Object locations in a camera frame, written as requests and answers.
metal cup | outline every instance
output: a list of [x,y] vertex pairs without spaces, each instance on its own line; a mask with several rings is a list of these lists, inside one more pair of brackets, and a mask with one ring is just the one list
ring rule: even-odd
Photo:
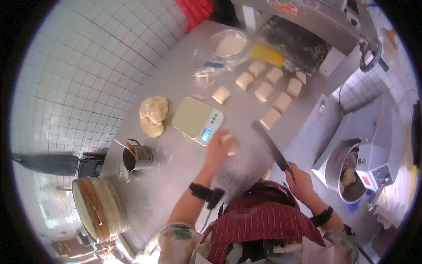
[[135,171],[139,169],[147,169],[152,164],[152,151],[147,146],[142,146],[135,139],[127,139],[136,142],[137,145],[132,145],[135,150],[135,156],[130,153],[128,149],[123,150],[123,164],[128,171]]

steel countertop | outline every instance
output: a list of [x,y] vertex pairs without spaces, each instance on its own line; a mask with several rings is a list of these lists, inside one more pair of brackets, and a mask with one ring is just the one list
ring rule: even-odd
[[[217,81],[209,88],[195,85],[196,69],[192,67],[195,64],[194,51],[197,50],[198,54],[209,52],[209,38],[229,28],[211,21],[205,21],[196,27],[161,61],[154,76],[144,84],[145,90],[127,112],[115,139],[124,142],[132,138],[152,148],[154,161],[151,168],[137,171],[129,183],[123,184],[116,175],[116,165],[122,161],[123,147],[112,142],[107,152],[100,177],[110,180],[122,201],[129,226],[123,236],[135,254],[165,226],[172,208],[197,175],[205,159],[206,148],[171,125],[184,97],[193,94],[205,96],[204,103],[224,114],[225,120],[221,128],[229,129],[234,135],[237,155],[227,159],[213,181],[213,186],[226,191],[223,200],[229,201],[236,194],[247,190],[274,163],[250,124],[264,116],[279,94],[286,92],[292,73],[284,71],[284,76],[273,86],[274,90],[266,103],[259,101],[254,91],[261,81],[265,81],[265,74],[272,68],[269,64],[267,70],[255,79],[247,91],[239,88],[235,80],[243,71],[247,71],[251,61],[237,66],[233,71],[219,74]],[[308,80],[307,85],[302,87],[300,98],[292,99],[281,119],[268,131],[282,153],[298,134],[320,95],[327,89],[320,85],[320,81],[313,82],[313,79]],[[231,93],[223,106],[211,96],[220,85]],[[169,111],[163,123],[163,134],[150,138],[141,130],[139,107],[143,100],[155,95],[168,99]],[[197,228],[202,227],[202,224],[197,224]]]

knife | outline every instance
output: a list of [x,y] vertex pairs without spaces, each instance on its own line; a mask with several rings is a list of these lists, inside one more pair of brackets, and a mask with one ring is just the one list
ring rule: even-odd
[[289,164],[287,163],[287,161],[285,160],[285,158],[283,157],[282,153],[279,151],[277,146],[274,144],[273,140],[267,134],[265,129],[261,126],[259,121],[256,121],[256,120],[253,121],[251,126],[252,126],[252,129],[255,131],[255,133],[258,135],[258,138],[267,147],[267,150],[269,151],[269,153],[271,154],[271,156],[273,157],[277,165],[280,167],[280,169],[282,171],[288,170],[291,172],[292,169],[290,168]]

black wristband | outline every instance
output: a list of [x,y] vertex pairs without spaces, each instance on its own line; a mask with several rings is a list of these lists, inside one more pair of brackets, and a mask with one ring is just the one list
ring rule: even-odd
[[331,206],[328,207],[327,210],[322,211],[321,214],[313,216],[310,218],[314,226],[322,226],[326,224],[330,219],[331,215],[333,214],[333,208]]

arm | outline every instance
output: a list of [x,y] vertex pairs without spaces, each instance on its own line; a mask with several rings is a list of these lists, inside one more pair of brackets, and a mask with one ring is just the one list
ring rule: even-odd
[[[293,176],[291,172],[285,172],[287,183],[289,184],[289,188],[292,194],[304,205],[306,205],[311,210],[313,215],[319,215],[324,210],[327,210],[328,205],[324,203],[318,194],[314,191],[309,173],[300,170],[294,163],[289,162],[289,165],[292,168]],[[342,225],[344,225],[343,220],[340,218],[338,213],[333,211],[330,220],[325,223],[322,228],[324,230],[329,230],[333,227]]]
[[[233,144],[232,138],[222,142],[222,137],[228,133],[228,130],[220,130],[214,134],[207,147],[205,164],[198,176],[193,180],[194,183],[201,184],[207,188],[211,186],[214,174],[224,163],[227,153]],[[192,191],[187,189],[171,211],[167,226],[175,223],[184,223],[195,229],[196,220],[203,206],[204,201],[193,196]]]

